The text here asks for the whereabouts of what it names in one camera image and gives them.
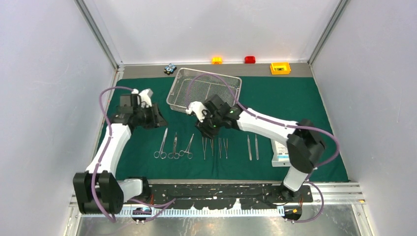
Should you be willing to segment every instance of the wire mesh basket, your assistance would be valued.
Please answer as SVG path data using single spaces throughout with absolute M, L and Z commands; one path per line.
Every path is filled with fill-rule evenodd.
M 239 99 L 240 89 L 242 87 L 241 78 L 201 70 L 181 68 L 175 76 L 174 83 L 172 84 L 167 97 L 167 103 L 170 105 L 172 110 L 185 113 L 187 106 L 186 100 L 187 102 L 205 102 L 208 98 L 215 94 L 219 95 L 220 98 L 227 102 L 230 106 L 235 104 L 233 96 L 221 80 L 214 76 L 203 74 L 214 74 L 224 79 L 235 94 L 235 98 L 237 100 Z M 203 76 L 194 81 L 190 88 L 188 99 L 186 99 L 188 86 L 190 85 L 192 79 L 199 75 Z

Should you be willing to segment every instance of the green table surface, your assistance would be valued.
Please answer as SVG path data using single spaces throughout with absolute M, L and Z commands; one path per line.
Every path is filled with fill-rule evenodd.
M 330 124 L 313 78 L 292 77 L 241 77 L 240 102 L 262 114 L 279 119 L 300 121 L 308 118 L 316 127 L 331 132 Z M 218 139 L 211 154 L 210 141 L 207 140 L 206 159 L 203 155 L 201 133 L 194 127 L 196 117 L 170 109 L 166 98 L 174 81 L 172 77 L 126 79 L 117 86 L 140 90 L 153 90 L 152 102 L 159 103 L 164 118 L 168 121 L 168 136 L 164 151 L 172 152 L 174 135 L 178 134 L 177 152 L 185 150 L 191 135 L 193 158 L 180 159 L 154 158 L 159 150 L 165 127 L 145 130 L 138 127 L 133 132 L 121 154 L 116 179 L 128 177 L 147 177 L 148 179 L 235 179 L 235 180 L 283 180 L 288 168 L 272 167 L 273 151 L 270 139 L 258 135 L 259 160 L 256 160 L 255 134 L 222 128 L 218 138 L 228 139 L 228 159 L 222 146 L 221 159 Z M 108 114 L 113 114 L 119 103 L 119 96 L 129 93 L 117 89 L 110 101 Z M 104 124 L 100 141 L 103 140 Z M 247 135 L 251 140 L 252 161 L 249 160 Z M 335 151 L 334 142 L 324 136 L 327 149 L 321 161 L 329 158 Z M 312 181 L 348 181 L 341 157 L 320 167 L 311 177 Z

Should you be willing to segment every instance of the yellow block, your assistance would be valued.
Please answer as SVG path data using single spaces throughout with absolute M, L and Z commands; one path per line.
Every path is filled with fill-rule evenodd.
M 270 68 L 273 75 L 288 75 L 291 72 L 288 62 L 274 62 L 271 63 Z
M 211 64 L 223 64 L 223 59 L 222 58 L 212 58 L 211 59 Z

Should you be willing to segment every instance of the scissors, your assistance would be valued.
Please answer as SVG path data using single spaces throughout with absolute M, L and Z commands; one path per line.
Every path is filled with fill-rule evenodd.
M 174 149 L 172 150 L 171 153 L 168 154 L 168 158 L 179 159 L 179 154 L 175 152 L 176 149 L 177 149 L 177 133 L 175 132 Z
M 159 149 L 159 151 L 156 151 L 153 153 L 153 156 L 155 158 L 161 157 L 161 159 L 165 159 L 167 157 L 167 153 L 164 152 L 165 139 L 167 138 L 167 134 L 168 134 L 168 128 L 165 129 L 165 134 L 164 134 L 164 138 L 162 139 L 161 148 Z
M 193 154 L 190 152 L 191 143 L 193 142 L 194 134 L 191 136 L 190 142 L 188 143 L 187 149 L 179 151 L 179 156 L 184 156 L 187 153 L 188 159 L 193 158 Z

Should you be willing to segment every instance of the red object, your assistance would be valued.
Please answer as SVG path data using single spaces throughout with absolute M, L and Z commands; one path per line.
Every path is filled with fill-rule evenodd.
M 245 57 L 245 64 L 253 64 L 253 63 L 255 63 L 255 57 L 254 56 Z

